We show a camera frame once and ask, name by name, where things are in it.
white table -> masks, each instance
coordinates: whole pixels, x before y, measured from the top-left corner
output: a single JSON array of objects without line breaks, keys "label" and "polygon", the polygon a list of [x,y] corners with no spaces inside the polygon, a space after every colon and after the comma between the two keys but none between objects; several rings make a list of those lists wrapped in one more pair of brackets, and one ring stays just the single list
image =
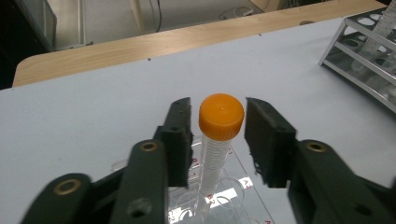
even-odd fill
[{"label": "white table", "polygon": [[[365,178],[389,186],[396,170],[396,119],[370,96],[317,65],[341,19],[254,35],[214,46],[112,66],[0,91],[0,223],[17,223],[53,178],[93,180],[152,137],[169,105],[190,96],[192,131],[199,104],[227,92],[270,102],[298,139],[332,146]],[[243,131],[239,158],[276,223],[293,223],[285,189],[254,175]]]}]

orange cap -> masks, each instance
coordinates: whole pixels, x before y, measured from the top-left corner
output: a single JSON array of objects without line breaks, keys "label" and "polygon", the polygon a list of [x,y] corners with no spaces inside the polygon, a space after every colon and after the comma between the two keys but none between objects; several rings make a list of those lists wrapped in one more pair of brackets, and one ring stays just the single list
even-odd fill
[{"label": "orange cap", "polygon": [[210,139],[227,141],[241,129],[245,112],[233,96],[217,93],[206,97],[199,109],[199,127]]}]

